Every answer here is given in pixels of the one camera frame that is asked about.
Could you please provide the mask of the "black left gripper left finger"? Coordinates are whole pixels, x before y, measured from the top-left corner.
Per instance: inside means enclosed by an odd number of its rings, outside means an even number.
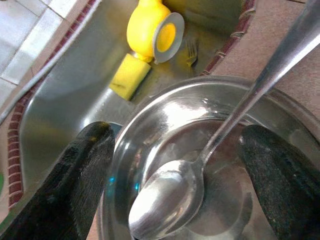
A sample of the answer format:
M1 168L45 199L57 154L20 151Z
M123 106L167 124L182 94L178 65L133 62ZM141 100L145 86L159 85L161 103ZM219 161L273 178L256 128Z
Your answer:
M68 144L42 185L1 223L2 240L85 240L112 162L107 122L87 125Z

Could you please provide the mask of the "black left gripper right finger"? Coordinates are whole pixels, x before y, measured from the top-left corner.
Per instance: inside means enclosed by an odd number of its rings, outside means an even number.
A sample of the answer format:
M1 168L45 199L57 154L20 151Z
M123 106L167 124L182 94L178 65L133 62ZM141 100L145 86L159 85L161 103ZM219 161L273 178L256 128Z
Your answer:
M240 133L238 154L279 240L320 238L320 171L297 147L260 125Z

